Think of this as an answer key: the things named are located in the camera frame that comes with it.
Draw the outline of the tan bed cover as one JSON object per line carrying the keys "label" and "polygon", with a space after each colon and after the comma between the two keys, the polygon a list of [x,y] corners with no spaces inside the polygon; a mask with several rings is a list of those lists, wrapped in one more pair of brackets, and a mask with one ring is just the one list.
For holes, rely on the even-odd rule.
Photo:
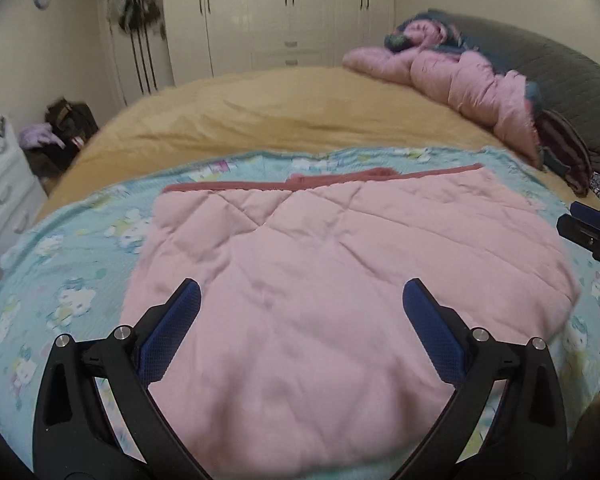
{"label": "tan bed cover", "polygon": [[502,145],[412,88],[344,68],[221,76],[167,88],[122,110],[87,144],[38,215],[118,182],[248,152]]}

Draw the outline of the hanging bags on door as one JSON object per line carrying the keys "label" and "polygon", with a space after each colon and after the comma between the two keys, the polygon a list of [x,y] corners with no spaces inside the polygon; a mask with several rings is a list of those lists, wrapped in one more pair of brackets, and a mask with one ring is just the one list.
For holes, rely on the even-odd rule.
{"label": "hanging bags on door", "polygon": [[162,12],[158,0],[114,0],[111,17],[127,35],[158,23]]}

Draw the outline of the black backpack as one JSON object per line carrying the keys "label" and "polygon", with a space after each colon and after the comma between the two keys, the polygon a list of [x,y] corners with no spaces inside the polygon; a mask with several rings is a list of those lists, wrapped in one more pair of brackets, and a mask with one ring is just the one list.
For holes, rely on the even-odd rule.
{"label": "black backpack", "polygon": [[95,117],[84,102],[60,98],[47,107],[45,120],[52,126],[53,134],[65,144],[62,151],[71,158],[75,158],[99,132]]}

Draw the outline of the grey quilted headboard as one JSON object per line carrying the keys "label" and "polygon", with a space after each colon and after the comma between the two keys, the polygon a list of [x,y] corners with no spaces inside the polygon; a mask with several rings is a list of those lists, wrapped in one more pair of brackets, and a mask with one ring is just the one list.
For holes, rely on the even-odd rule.
{"label": "grey quilted headboard", "polygon": [[542,104],[577,130],[600,174],[600,64],[527,29],[435,8],[428,11],[455,26],[493,66],[516,70],[535,82]]}

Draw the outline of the purple cloth pile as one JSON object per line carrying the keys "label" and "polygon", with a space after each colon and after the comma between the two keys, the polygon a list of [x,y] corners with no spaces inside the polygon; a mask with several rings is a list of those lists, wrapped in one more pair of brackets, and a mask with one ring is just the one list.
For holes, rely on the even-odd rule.
{"label": "purple cloth pile", "polygon": [[53,132],[52,125],[48,122],[23,128],[18,133],[18,143],[24,150],[34,150],[49,145],[56,145],[58,148],[66,147],[61,138]]}

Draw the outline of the pink floral duvet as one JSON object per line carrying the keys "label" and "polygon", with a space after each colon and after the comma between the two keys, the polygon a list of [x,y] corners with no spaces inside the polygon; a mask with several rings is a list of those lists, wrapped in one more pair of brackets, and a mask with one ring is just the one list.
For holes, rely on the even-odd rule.
{"label": "pink floral duvet", "polygon": [[423,13],[385,36],[381,47],[347,52],[342,65],[374,79],[411,87],[491,130],[531,166],[543,166],[535,128],[540,92],[516,70],[499,70],[453,25]]}

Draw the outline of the white drawer chest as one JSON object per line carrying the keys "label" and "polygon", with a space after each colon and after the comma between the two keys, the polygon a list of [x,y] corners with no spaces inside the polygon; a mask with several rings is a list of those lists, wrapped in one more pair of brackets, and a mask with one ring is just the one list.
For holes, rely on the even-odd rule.
{"label": "white drawer chest", "polygon": [[0,255],[30,229],[47,200],[14,129],[0,116]]}

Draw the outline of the white door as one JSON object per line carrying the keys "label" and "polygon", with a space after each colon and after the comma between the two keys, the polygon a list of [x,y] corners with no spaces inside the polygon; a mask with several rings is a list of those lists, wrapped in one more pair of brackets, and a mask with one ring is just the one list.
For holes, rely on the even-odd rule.
{"label": "white door", "polygon": [[[122,0],[97,0],[100,34],[109,75],[124,106],[174,84],[162,18],[134,32],[120,26]],[[162,0],[156,0],[159,10]]]}

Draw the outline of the striped dark garment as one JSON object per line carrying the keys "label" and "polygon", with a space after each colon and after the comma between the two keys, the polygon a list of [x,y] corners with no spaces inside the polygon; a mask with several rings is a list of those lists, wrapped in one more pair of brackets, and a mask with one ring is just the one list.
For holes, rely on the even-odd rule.
{"label": "striped dark garment", "polygon": [[543,150],[544,165],[561,177],[578,197],[588,195],[593,177],[590,152],[577,130],[554,110],[542,110],[535,129]]}

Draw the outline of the hello kitty blue blanket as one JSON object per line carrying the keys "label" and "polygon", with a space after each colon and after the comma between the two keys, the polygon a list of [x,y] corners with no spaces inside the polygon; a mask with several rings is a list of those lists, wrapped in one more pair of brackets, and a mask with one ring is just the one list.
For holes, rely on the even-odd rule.
{"label": "hello kitty blue blanket", "polygon": [[[254,152],[193,162],[104,188],[65,206],[23,234],[0,267],[0,433],[24,466],[32,466],[35,401],[50,345],[69,333],[106,336],[120,321],[128,279],[137,263],[151,206],[169,184],[348,174],[388,167],[410,174],[483,164],[555,225],[567,206],[548,184],[504,150],[482,148],[348,148],[326,155]],[[560,366],[569,433],[600,393],[600,264],[566,243],[582,296],[550,353]]]}

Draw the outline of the pink quilted jacket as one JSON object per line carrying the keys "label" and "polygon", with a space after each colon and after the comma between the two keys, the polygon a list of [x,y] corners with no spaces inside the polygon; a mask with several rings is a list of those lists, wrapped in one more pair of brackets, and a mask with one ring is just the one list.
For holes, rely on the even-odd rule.
{"label": "pink quilted jacket", "polygon": [[580,296],[555,229],[480,166],[171,188],[155,200],[122,322],[186,278],[200,312],[150,391],[219,476],[349,466],[426,434],[452,389],[403,311],[411,278],[517,344],[552,338]]}

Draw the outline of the white wardrobe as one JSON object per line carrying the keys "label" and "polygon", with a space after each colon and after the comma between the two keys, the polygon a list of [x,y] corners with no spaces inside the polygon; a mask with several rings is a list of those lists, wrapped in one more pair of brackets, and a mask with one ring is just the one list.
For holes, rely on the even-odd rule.
{"label": "white wardrobe", "polygon": [[337,66],[379,46],[394,0],[163,0],[176,84],[250,70]]}

